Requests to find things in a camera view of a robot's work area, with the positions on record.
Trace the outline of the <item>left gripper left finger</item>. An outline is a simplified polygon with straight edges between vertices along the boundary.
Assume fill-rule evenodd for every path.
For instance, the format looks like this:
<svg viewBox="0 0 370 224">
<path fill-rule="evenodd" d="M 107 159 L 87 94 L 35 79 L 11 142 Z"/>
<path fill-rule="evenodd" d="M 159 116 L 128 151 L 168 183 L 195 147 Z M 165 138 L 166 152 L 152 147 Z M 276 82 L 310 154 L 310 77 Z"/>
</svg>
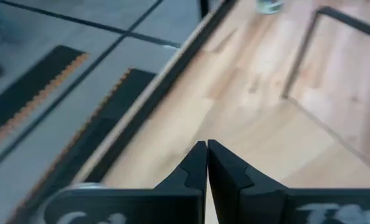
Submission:
<svg viewBox="0 0 370 224">
<path fill-rule="evenodd" d="M 154 188 L 174 195 L 173 204 L 163 215 L 168 219 L 164 224 L 204 224 L 207 162 L 207 145 L 198 141 L 172 173 Z"/>
</svg>

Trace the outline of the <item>black aluminium table frame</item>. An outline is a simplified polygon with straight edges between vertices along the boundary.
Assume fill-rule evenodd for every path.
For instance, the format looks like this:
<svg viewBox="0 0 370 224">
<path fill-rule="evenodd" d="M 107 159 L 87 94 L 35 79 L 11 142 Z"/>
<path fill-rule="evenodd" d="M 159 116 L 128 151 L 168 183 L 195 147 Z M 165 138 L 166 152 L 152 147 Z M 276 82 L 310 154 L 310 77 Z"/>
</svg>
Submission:
<svg viewBox="0 0 370 224">
<path fill-rule="evenodd" d="M 143 123 L 164 99 L 172 85 L 183 74 L 186 67 L 237 2 L 238 0 L 223 0 L 218 8 L 202 19 L 172 59 L 153 78 L 119 122 L 101 141 L 73 179 L 73 184 L 99 182 L 103 179 Z"/>
</svg>

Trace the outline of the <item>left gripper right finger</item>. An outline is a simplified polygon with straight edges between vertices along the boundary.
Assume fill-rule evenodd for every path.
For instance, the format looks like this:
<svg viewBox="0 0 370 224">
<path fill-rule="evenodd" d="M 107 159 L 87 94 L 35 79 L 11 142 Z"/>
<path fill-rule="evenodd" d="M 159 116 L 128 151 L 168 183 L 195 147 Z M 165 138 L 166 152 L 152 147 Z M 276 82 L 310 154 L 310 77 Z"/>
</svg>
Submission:
<svg viewBox="0 0 370 224">
<path fill-rule="evenodd" d="M 281 224 L 286 187 L 209 140 L 209 182 L 219 224 Z"/>
</svg>

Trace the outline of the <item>wooden shelf with black frames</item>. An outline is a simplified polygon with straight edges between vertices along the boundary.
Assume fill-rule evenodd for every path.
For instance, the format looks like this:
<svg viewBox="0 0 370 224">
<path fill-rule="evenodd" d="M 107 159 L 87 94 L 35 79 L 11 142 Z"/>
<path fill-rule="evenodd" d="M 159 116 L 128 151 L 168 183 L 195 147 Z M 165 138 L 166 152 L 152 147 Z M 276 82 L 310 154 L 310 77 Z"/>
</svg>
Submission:
<svg viewBox="0 0 370 224">
<path fill-rule="evenodd" d="M 282 97 L 370 167 L 370 0 L 313 11 Z"/>
</svg>

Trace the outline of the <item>white can with carrot print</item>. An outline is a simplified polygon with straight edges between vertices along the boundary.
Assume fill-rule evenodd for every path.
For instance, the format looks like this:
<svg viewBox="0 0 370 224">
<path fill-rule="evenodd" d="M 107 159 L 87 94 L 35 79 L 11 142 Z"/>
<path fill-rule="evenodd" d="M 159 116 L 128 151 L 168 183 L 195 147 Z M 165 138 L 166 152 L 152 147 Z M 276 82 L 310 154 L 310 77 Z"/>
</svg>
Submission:
<svg viewBox="0 0 370 224">
<path fill-rule="evenodd" d="M 276 14 L 283 5 L 284 0 L 256 0 L 256 9 L 261 14 Z"/>
</svg>

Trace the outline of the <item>black mat with orange stripes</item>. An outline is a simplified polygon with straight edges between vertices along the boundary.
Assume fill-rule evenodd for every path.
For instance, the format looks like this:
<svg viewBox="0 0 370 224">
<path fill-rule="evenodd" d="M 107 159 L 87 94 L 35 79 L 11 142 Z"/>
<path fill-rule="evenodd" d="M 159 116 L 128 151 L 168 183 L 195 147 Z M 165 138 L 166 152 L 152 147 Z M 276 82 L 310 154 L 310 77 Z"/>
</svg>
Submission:
<svg viewBox="0 0 370 224">
<path fill-rule="evenodd" d="M 128 69 L 3 224 L 27 221 L 47 197 L 68 186 L 155 76 L 153 72 Z"/>
<path fill-rule="evenodd" d="M 89 54 L 56 46 L 0 94 L 0 142 L 23 122 Z"/>
</svg>

